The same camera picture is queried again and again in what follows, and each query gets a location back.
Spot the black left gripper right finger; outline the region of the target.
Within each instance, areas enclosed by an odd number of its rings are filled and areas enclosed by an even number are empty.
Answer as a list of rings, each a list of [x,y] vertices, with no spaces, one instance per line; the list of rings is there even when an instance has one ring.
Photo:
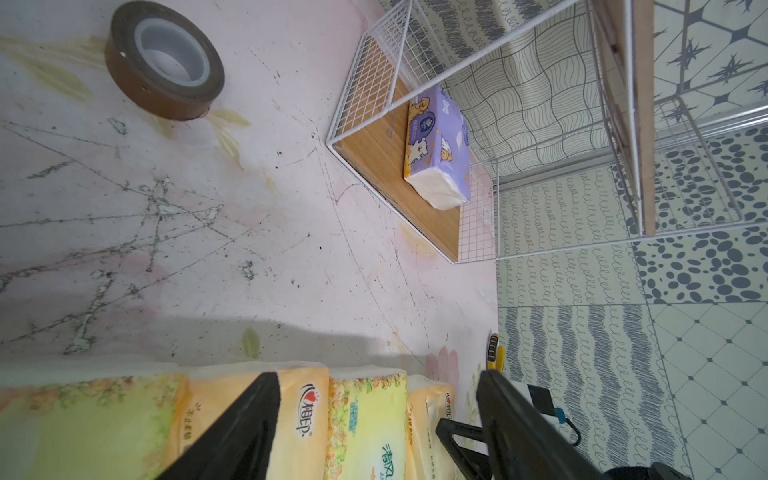
[[[480,374],[476,399],[494,479],[604,477],[498,371]]]

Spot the purple tissue pack bottom shelf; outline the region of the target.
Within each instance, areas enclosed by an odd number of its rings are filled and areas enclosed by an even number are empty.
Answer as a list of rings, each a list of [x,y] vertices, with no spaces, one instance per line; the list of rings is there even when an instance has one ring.
[[[457,104],[435,85],[409,104],[404,180],[436,210],[471,199],[471,155],[466,121]]]

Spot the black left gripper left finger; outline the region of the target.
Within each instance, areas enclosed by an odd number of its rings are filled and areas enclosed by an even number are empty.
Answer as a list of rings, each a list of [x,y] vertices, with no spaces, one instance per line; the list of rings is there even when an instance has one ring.
[[[281,403],[278,374],[260,374],[159,477],[264,479]]]

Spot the green tissue pack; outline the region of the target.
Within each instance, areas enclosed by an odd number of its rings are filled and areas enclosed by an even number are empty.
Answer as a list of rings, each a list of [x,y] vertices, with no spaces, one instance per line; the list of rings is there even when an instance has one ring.
[[[375,365],[330,371],[326,479],[403,479],[407,373]]]
[[[2,389],[2,478],[156,478],[187,384],[166,373]]]

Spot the yellow tissue pack bottom shelf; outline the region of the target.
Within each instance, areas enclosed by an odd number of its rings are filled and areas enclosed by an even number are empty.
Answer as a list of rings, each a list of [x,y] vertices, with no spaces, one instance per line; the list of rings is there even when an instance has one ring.
[[[455,389],[423,375],[408,376],[406,479],[455,479],[455,464],[437,436],[453,417]]]

